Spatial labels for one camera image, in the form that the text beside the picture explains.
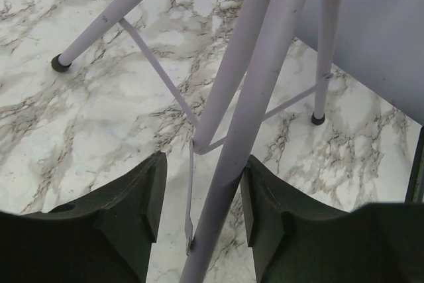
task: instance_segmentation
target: marble floor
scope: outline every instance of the marble floor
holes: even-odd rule
[[[168,183],[148,282],[178,282],[193,134],[186,116],[119,27],[67,74],[50,68],[51,58],[110,2],[0,0],[0,209],[48,211],[163,150]],[[197,115],[240,6],[240,0],[146,0],[128,15]],[[271,107],[313,84],[316,58],[293,40]],[[263,124],[253,153],[283,180],[337,208],[402,201],[420,126],[342,70],[333,71],[326,123],[310,123],[309,96]],[[195,224],[218,155],[219,149],[195,158]],[[240,194],[205,281],[255,282]]]

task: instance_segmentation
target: gray marble veining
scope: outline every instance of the gray marble veining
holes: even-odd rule
[[[185,260],[188,140],[193,128],[133,40],[114,27],[67,74],[50,60],[111,0],[0,0],[0,209],[48,211],[130,170],[155,150],[168,183],[148,282],[178,282]],[[200,115],[240,0],[145,0],[128,16]],[[270,107],[313,84],[317,54],[294,39]],[[419,125],[334,67],[327,121],[313,96],[264,122],[253,153],[337,208],[402,201]],[[231,104],[215,139],[224,136]],[[195,158],[193,220],[220,149]],[[237,194],[206,282],[255,282]]]

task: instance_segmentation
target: dark green object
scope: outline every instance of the dark green object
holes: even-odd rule
[[[166,185],[166,155],[49,213],[0,213],[2,282],[146,281]]]
[[[251,156],[242,177],[248,245],[260,283],[424,280],[424,205],[347,213],[282,181]]]
[[[422,203],[424,197],[424,127],[418,137],[405,202]]]

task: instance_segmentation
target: black plastic piece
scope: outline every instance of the black plastic piece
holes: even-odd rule
[[[64,73],[64,72],[66,72],[66,71],[69,70],[69,68],[70,68],[70,66],[72,64],[70,64],[69,66],[63,66],[63,65],[61,65],[60,62],[59,62],[59,57],[60,57],[60,54],[58,56],[55,56],[53,58],[53,60],[52,60],[52,68],[53,68],[53,70],[55,70],[57,72]]]
[[[418,137],[405,202],[422,203],[424,197],[424,127]]]
[[[424,280],[424,205],[371,203],[347,213],[310,198],[251,156],[241,182],[259,283]]]
[[[311,122],[312,122],[312,124],[317,125],[317,126],[322,125],[325,122],[325,115],[322,118],[317,119],[315,117],[315,115],[312,113]]]
[[[158,152],[49,213],[0,213],[1,281],[145,282],[166,171],[166,155]]]

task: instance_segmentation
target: black rubber foot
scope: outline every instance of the black rubber foot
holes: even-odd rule
[[[69,70],[69,67],[71,66],[71,64],[69,66],[63,66],[63,65],[61,65],[60,62],[59,62],[59,56],[60,56],[60,54],[58,56],[55,56],[53,58],[53,60],[52,60],[52,68],[53,68],[53,70],[55,70],[57,72],[60,72],[60,73],[63,73],[63,72],[68,71]]]
[[[319,126],[325,122],[325,115],[323,116],[322,119],[317,119],[312,113],[311,122],[312,124]]]

